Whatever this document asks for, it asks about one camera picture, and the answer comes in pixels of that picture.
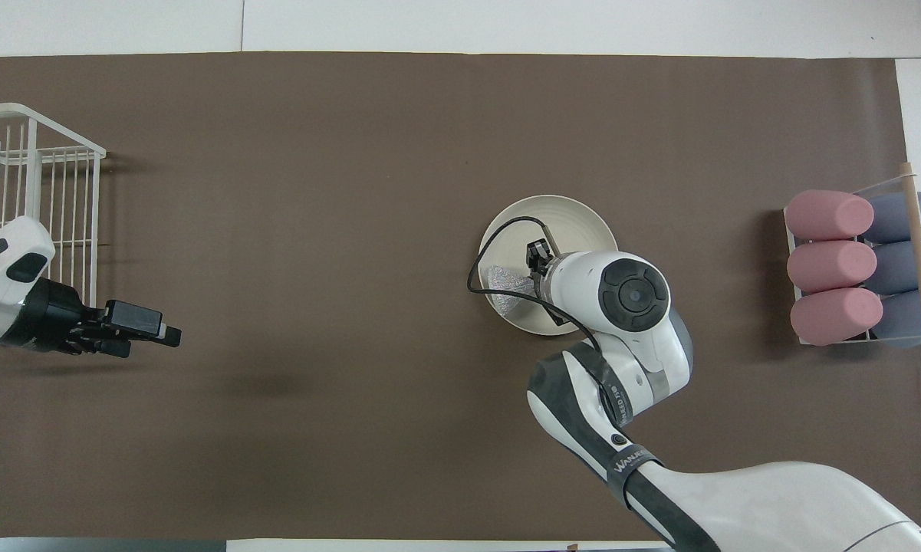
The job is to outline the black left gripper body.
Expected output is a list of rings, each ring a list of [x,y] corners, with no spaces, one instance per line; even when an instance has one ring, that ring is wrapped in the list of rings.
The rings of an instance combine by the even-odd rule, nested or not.
[[[40,353],[95,353],[94,343],[82,337],[81,329],[92,321],[93,311],[74,287],[39,278],[0,344]]]

